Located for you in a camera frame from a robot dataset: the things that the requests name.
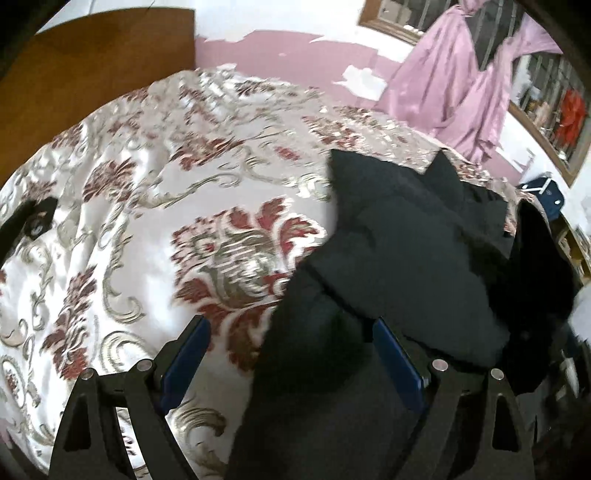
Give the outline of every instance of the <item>wall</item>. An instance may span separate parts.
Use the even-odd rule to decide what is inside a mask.
[[[236,64],[246,74],[319,87],[344,103],[370,108],[385,86],[382,79],[390,78],[412,46],[357,26],[363,4],[364,0],[72,0],[44,28],[116,8],[191,8],[196,17],[198,66]],[[492,174],[517,183],[550,172],[567,199],[565,215],[573,225],[587,228],[582,201],[586,192],[591,194],[591,162],[571,191],[541,147],[510,114],[501,145],[513,159],[523,159],[529,148],[534,160],[520,178],[509,162],[498,157],[488,164]]]

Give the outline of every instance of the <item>bedspread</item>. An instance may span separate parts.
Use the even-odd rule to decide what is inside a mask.
[[[52,230],[21,238],[0,272],[0,418],[35,465],[48,469],[84,368],[152,358],[199,312],[212,342],[167,420],[197,475],[223,476],[270,314],[333,228],[331,148],[424,171],[440,145],[316,89],[197,70],[99,108],[15,172],[0,221],[25,199],[59,198]],[[463,180],[509,201],[514,232],[518,201],[535,199],[448,155]]]

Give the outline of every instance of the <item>pink satin fabric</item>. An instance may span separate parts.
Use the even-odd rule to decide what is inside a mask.
[[[427,30],[394,73],[375,108],[429,134],[450,118],[478,73],[464,17],[487,0],[463,0]]]
[[[561,53],[526,14],[520,29],[505,39],[480,72],[464,17],[485,2],[473,0],[448,9],[393,75],[376,105],[476,164],[486,161],[498,144],[509,106],[513,60],[539,51]]]

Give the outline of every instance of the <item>blue object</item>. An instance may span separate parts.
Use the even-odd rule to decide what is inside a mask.
[[[422,413],[427,407],[423,379],[382,319],[374,323],[372,330],[374,346],[402,402],[409,410]]]
[[[564,195],[558,188],[558,184],[548,177],[538,177],[532,181],[522,183],[517,188],[536,196],[542,204],[548,221],[556,220],[560,216],[560,210],[564,205]]]
[[[207,352],[212,335],[209,322],[201,317],[195,320],[197,325],[181,345],[162,379],[160,408],[166,415],[178,407],[195,376],[197,367]]]

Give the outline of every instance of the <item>blue gripper pad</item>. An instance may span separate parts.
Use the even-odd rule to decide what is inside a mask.
[[[409,410],[422,413],[427,407],[423,393],[423,380],[409,360],[396,336],[382,319],[372,328],[374,346],[398,395]]]
[[[209,346],[212,334],[209,321],[204,317],[196,317],[192,322],[197,322],[197,325],[186,338],[184,338],[185,332],[179,337],[183,344],[162,379],[160,409],[164,415],[178,407],[183,401],[197,367],[199,367]]]

